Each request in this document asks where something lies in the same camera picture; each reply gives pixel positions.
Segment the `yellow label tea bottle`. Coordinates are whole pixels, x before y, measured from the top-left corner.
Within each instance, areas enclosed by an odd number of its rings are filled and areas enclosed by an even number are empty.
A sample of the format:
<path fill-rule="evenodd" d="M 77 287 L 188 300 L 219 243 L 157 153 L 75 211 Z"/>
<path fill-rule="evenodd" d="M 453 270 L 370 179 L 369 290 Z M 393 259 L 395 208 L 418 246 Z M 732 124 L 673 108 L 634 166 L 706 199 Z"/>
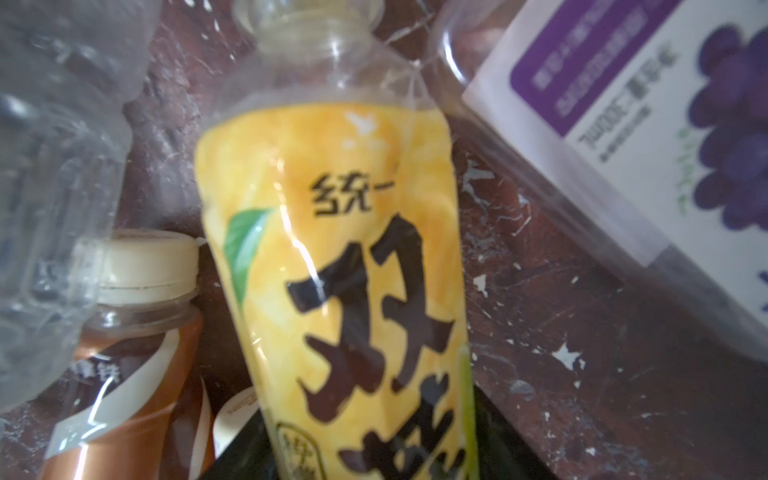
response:
<path fill-rule="evenodd" d="M 284 479 L 479 475 L 452 141 L 377 1 L 236 1 L 195 154 Z"/>

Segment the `purple grape label bottle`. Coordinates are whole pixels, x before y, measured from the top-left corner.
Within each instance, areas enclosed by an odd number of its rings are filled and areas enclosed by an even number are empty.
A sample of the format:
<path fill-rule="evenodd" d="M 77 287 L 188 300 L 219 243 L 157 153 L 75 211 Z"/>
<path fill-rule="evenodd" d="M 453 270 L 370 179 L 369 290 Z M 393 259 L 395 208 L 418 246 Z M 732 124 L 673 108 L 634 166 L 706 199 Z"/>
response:
<path fill-rule="evenodd" d="M 425 74 L 498 172 L 617 272 L 767 357 L 767 5 L 449 1 Z"/>

